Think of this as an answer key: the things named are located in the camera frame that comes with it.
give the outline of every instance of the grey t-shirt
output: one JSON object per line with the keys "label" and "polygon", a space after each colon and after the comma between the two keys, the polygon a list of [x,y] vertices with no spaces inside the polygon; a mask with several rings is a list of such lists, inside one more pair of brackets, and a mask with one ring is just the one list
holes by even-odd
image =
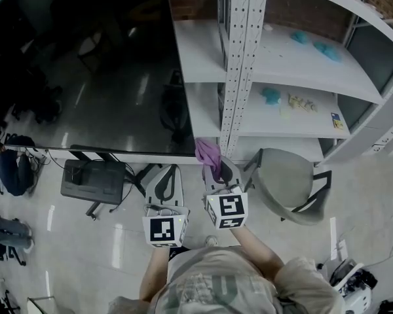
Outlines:
{"label": "grey t-shirt", "polygon": [[240,247],[191,250],[171,260],[168,283],[150,304],[118,297],[109,314],[345,312],[342,296],[305,258],[288,262],[274,284]]}

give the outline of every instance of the blue object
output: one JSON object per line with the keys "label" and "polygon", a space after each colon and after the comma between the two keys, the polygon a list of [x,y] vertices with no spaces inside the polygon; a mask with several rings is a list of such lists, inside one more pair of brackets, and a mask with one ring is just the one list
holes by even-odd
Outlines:
{"label": "blue object", "polygon": [[277,106],[281,103],[281,93],[274,88],[264,88],[261,95],[266,98],[267,105]]}
{"label": "blue object", "polygon": [[294,31],[291,34],[291,38],[301,44],[307,44],[309,42],[309,37],[304,31],[301,30]]}
{"label": "blue object", "polygon": [[331,60],[337,62],[341,61],[341,57],[339,56],[338,52],[331,45],[323,42],[314,42],[314,47]]}

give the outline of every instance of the small item on shelf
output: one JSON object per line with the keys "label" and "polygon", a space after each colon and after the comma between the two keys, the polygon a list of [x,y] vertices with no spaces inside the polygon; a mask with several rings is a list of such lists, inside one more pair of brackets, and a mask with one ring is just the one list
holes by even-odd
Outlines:
{"label": "small item on shelf", "polygon": [[288,94],[288,105],[290,105],[292,109],[300,107],[308,113],[311,111],[317,113],[317,106],[313,101],[303,99],[302,97],[293,96],[292,94]]}
{"label": "small item on shelf", "polygon": [[266,98],[267,105],[279,106],[281,104],[281,93],[274,88],[266,87],[261,91],[261,95]]}
{"label": "small item on shelf", "polygon": [[272,31],[274,28],[272,28],[270,24],[264,24],[263,29],[265,29],[266,31]]}
{"label": "small item on shelf", "polygon": [[341,119],[339,118],[339,115],[336,113],[331,113],[331,115],[332,115],[333,127],[342,130],[343,123],[342,123]]}
{"label": "small item on shelf", "polygon": [[304,31],[297,30],[294,31],[290,36],[294,41],[297,41],[301,44],[307,44],[309,42],[309,37]]}
{"label": "small item on shelf", "polygon": [[341,62],[341,57],[339,56],[338,52],[333,46],[320,41],[314,42],[313,45],[317,50],[319,50],[323,55],[325,55],[329,59],[333,61]]}

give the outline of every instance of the shoe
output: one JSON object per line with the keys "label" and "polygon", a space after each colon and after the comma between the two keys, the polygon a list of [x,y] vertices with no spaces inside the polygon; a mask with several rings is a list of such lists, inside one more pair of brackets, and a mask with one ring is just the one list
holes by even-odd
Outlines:
{"label": "shoe", "polygon": [[32,237],[32,229],[29,227],[29,224],[21,222],[28,229],[28,236]]}
{"label": "shoe", "polygon": [[218,240],[216,236],[210,235],[205,239],[206,247],[218,247]]}
{"label": "shoe", "polygon": [[35,242],[33,242],[33,239],[29,239],[31,241],[31,245],[29,246],[29,248],[24,248],[24,252],[26,254],[30,253],[33,249],[33,246],[35,245]]}

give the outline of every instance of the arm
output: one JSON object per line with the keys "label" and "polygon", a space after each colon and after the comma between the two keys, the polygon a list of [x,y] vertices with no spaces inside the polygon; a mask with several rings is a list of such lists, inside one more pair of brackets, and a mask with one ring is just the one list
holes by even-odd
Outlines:
{"label": "arm", "polygon": [[252,263],[261,270],[265,278],[273,282],[278,271],[284,266],[281,258],[253,235],[246,226],[231,229],[231,232],[243,247]]}
{"label": "arm", "polygon": [[169,263],[169,248],[156,248],[151,255],[147,271],[140,287],[140,300],[151,302],[153,296],[167,282]]}

